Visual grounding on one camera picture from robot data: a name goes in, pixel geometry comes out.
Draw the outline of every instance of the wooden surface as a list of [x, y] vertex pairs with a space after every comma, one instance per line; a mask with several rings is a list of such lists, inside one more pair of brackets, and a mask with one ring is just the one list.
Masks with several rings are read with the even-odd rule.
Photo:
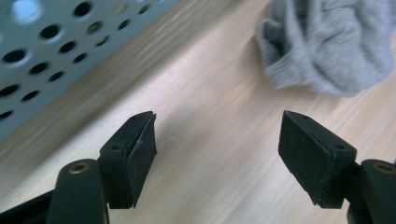
[[111, 210], [111, 223], [347, 223], [347, 202], [314, 206], [278, 156], [282, 112], [337, 133], [358, 162], [394, 162], [396, 76], [354, 98], [276, 90], [254, 39], [267, 3], [181, 0], [0, 142], [0, 211], [52, 189], [64, 165], [97, 159], [125, 120], [152, 110], [159, 153], [136, 209]]

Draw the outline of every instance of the wood grain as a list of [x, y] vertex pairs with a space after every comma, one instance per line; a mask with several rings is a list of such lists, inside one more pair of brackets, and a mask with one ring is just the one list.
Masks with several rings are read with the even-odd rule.
[[347, 223], [347, 203], [315, 207], [279, 158], [282, 112], [317, 120], [358, 161], [394, 161], [396, 76], [354, 98], [276, 90], [254, 40], [267, 3], [180, 1], [0, 142], [0, 210], [52, 189], [64, 165], [96, 159], [153, 110], [159, 154], [136, 209], [111, 210], [111, 223]]

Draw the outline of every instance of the circular hole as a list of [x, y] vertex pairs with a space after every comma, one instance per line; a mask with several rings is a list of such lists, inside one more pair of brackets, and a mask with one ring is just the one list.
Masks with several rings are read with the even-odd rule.
[[88, 169], [90, 169], [90, 165], [85, 162], [82, 162], [82, 163], [79, 163], [77, 165], [70, 167], [69, 173], [73, 174], [73, 175], [77, 175], [77, 174], [80, 174]]
[[8, 16], [17, 23], [36, 21], [42, 14], [42, 8], [36, 0], [18, 0], [11, 5]]
[[11, 115], [12, 115], [12, 111], [7, 111], [7, 112], [5, 112], [3, 114], [0, 114], [0, 121], [3, 121], [5, 119], [7, 119]]
[[83, 17], [91, 11], [91, 4], [88, 2], [83, 2], [79, 4], [74, 11], [75, 16]]
[[10, 53], [3, 57], [3, 61], [6, 63], [17, 63], [26, 56], [26, 52], [23, 49], [12, 50]]
[[64, 75], [64, 72], [57, 72], [57, 73], [55, 73], [54, 75], [52, 75], [52, 76], [49, 78], [49, 82], [56, 81], [56, 80], [58, 80], [59, 78], [61, 78], [63, 75]]
[[40, 36], [45, 39], [51, 39], [59, 34], [59, 30], [60, 28], [58, 25], [47, 26], [40, 32]]
[[39, 63], [30, 69], [30, 75], [37, 75], [44, 72], [49, 67], [48, 63]]
[[104, 36], [102, 38], [100, 38], [97, 42], [96, 42], [96, 46], [102, 46], [103, 44], [105, 44], [108, 40], [108, 35]]
[[120, 149], [120, 148], [121, 148], [121, 147], [120, 147], [120, 146], [117, 146], [117, 145], [111, 147], [111, 149], [113, 149], [113, 150], [118, 150], [118, 149]]
[[12, 94], [15, 91], [17, 91], [18, 88], [19, 88], [18, 85], [12, 85], [12, 86], [5, 87], [2, 90], [0, 90], [0, 97], [9, 96], [10, 94]]
[[383, 162], [374, 163], [374, 168], [387, 175], [396, 175], [396, 168]]
[[97, 32], [101, 27], [102, 27], [102, 23], [99, 21], [96, 21], [92, 25], [90, 25], [90, 27], [88, 27], [87, 33], [91, 35], [91, 34]]
[[346, 149], [344, 146], [341, 146], [341, 145], [336, 145], [335, 147], [336, 147], [337, 149], [340, 149], [340, 150]]
[[72, 50], [75, 46], [76, 46], [76, 42], [74, 42], [74, 41], [67, 42], [61, 46], [61, 48], [59, 49], [59, 52], [67, 53], [70, 50]]
[[30, 101], [30, 100], [32, 100], [33, 98], [35, 98], [37, 95], [38, 95], [38, 91], [32, 91], [32, 92], [26, 94], [25, 96], [23, 96], [22, 100], [23, 100], [24, 102]]
[[128, 4], [126, 3], [121, 3], [118, 6], [116, 6], [113, 10], [113, 14], [114, 15], [119, 15], [121, 12], [125, 11], [126, 7], [128, 6]]
[[73, 63], [80, 63], [82, 62], [85, 58], [87, 57], [86, 53], [82, 53], [80, 55], [78, 55], [75, 60], [73, 61]]
[[149, 10], [149, 4], [146, 4], [142, 8], [140, 8], [139, 15], [145, 14], [148, 10]]
[[122, 29], [125, 28], [128, 24], [129, 24], [129, 20], [123, 21], [123, 22], [119, 25], [119, 30], [122, 30]]

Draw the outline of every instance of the gray fabric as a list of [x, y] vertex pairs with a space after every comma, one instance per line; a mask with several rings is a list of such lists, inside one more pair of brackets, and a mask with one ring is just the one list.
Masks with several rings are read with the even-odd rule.
[[396, 0], [273, 0], [257, 26], [264, 73], [279, 88], [354, 96], [392, 70]]

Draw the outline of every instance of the perforated metal panel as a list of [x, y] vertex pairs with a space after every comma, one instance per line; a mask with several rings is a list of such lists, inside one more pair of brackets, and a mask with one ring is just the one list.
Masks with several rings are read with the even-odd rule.
[[0, 0], [0, 138], [177, 0]]

